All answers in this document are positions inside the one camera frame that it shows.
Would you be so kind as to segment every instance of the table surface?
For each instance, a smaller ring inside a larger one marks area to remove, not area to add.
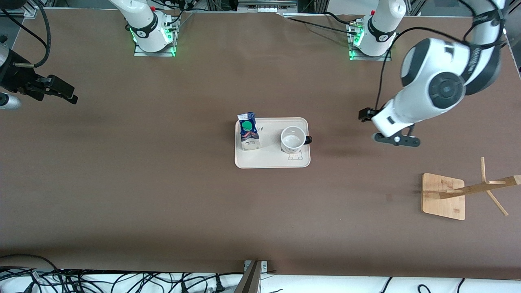
[[[496,83],[419,123],[421,147],[397,148],[373,142],[374,125],[357,120],[374,105],[381,63],[349,60],[342,33],[275,14],[198,13],[175,58],[149,58],[132,56],[118,11],[48,16],[52,52],[37,72],[80,99],[22,96],[0,115],[0,252],[112,270],[225,272],[263,259],[281,274],[521,273],[520,189],[494,192],[507,217],[485,193],[467,197],[465,221],[420,210],[422,173],[475,184],[485,156],[490,179],[521,174],[521,82],[507,47]],[[25,24],[45,35],[40,18]],[[399,29],[461,36],[469,25],[410,17]],[[401,89],[405,53],[430,36],[400,38],[383,101]],[[43,55],[23,32],[15,50]],[[310,166],[237,168],[233,127],[247,111],[307,119]]]

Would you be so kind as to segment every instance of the green bottle cap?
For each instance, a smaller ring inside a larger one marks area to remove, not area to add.
[[[241,125],[242,125],[242,128],[244,128],[244,130],[246,130],[246,131],[250,131],[253,128],[252,123],[249,121],[244,121]]]

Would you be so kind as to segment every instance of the white mug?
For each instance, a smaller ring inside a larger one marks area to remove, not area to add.
[[[280,134],[280,146],[288,154],[298,152],[303,145],[312,141],[311,136],[307,136],[302,128],[298,126],[286,127]]]

